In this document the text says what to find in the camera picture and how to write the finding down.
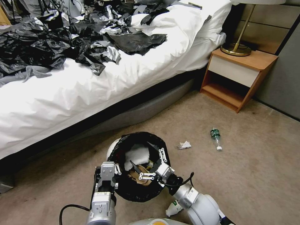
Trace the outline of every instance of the nightstand drawer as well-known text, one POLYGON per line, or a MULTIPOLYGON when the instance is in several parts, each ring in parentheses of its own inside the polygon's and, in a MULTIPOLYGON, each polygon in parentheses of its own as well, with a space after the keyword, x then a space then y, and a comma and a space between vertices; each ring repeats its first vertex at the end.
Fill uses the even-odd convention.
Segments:
POLYGON ((248 67, 232 63, 215 55, 212 56, 208 70, 241 83, 247 87, 252 86, 259 74, 258 70, 249 69, 248 67))

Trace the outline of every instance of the pillow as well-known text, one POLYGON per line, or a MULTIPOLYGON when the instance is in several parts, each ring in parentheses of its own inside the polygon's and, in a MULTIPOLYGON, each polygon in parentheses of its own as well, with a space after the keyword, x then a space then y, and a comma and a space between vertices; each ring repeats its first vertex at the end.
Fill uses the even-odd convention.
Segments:
POLYGON ((202 10, 207 10, 212 16, 203 24, 196 38, 215 38, 215 34, 221 32, 232 5, 230 0, 181 0, 180 2, 186 4, 190 2, 202 6, 202 10))

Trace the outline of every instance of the table lamp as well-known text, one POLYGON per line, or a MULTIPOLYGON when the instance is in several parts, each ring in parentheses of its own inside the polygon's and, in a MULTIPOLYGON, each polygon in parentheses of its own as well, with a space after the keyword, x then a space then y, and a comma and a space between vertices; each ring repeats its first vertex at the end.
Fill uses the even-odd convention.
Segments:
POLYGON ((248 56, 251 54, 251 48, 241 45, 240 40, 243 36, 243 33, 248 25, 252 12, 254 10, 255 5, 279 5, 285 3, 286 0, 230 0, 231 2, 235 3, 244 3, 244 4, 251 4, 251 9, 248 14, 248 17, 245 21, 245 24, 242 28, 240 36, 236 43, 224 43, 221 46, 221 51, 234 56, 248 56))

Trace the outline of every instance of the plastic bottle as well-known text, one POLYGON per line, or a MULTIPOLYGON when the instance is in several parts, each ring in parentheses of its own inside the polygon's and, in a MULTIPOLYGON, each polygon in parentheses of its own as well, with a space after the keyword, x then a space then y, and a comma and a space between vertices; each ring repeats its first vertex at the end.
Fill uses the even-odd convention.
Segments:
POLYGON ((213 140, 213 143, 214 145, 216 146, 217 148, 217 151, 222 151, 222 146, 221 146, 221 135, 220 135, 220 132, 218 129, 216 128, 213 128, 211 131, 210 131, 210 134, 212 136, 212 140, 213 140))
POLYGON ((182 209, 183 208, 181 207, 181 205, 179 205, 178 201, 175 200, 170 204, 169 208, 166 210, 166 215, 170 217, 179 213, 182 209))

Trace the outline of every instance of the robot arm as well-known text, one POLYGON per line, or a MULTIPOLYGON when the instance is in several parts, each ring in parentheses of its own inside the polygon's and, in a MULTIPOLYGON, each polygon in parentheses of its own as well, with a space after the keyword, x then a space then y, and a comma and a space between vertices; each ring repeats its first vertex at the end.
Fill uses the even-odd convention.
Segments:
POLYGON ((101 167, 96 167, 88 225, 116 224, 114 190, 118 188, 116 178, 121 174, 119 165, 114 162, 103 162, 101 167))
MULTIPOLYGON (((218 204, 210 195, 200 194, 186 180, 177 177, 168 164, 165 163, 163 151, 160 151, 161 159, 153 166, 150 173, 140 174, 139 179, 156 179, 161 186, 166 186, 179 204, 187 211, 194 225, 230 225, 231 222, 219 209, 218 204)), ((91 200, 91 210, 87 219, 87 225, 115 225, 116 223, 116 197, 114 190, 118 188, 116 178, 121 175, 118 164, 103 162, 101 167, 96 167, 94 190, 91 200)))

